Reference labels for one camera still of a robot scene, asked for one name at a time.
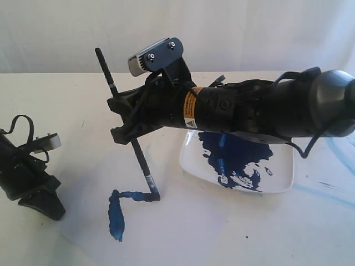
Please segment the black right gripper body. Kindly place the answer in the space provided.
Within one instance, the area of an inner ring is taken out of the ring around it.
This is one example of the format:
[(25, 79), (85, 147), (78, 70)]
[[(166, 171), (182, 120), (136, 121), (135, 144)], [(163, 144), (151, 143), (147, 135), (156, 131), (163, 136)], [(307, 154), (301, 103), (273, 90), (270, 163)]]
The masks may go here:
[(150, 126), (175, 127), (208, 132), (236, 132), (236, 94), (232, 89), (183, 86), (150, 88), (135, 121)]

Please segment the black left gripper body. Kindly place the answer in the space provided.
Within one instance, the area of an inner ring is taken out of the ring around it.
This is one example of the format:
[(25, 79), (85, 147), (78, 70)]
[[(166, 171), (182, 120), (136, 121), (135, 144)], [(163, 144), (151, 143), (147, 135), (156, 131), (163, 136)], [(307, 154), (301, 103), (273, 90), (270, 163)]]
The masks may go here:
[(61, 182), (46, 173), (48, 160), (40, 160), (16, 147), (1, 135), (1, 189), (10, 200), (28, 197), (38, 191), (54, 193)]

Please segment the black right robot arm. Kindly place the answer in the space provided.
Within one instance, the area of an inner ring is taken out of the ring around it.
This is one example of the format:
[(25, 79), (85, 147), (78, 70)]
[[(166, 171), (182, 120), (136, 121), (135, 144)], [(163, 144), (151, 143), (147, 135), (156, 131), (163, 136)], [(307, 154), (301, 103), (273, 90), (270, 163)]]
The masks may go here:
[(144, 85), (118, 93), (109, 109), (123, 120), (111, 130), (127, 144), (162, 127), (231, 134), (285, 144), (295, 137), (343, 137), (354, 131), (354, 78), (318, 68), (199, 87), (190, 78), (150, 74)]

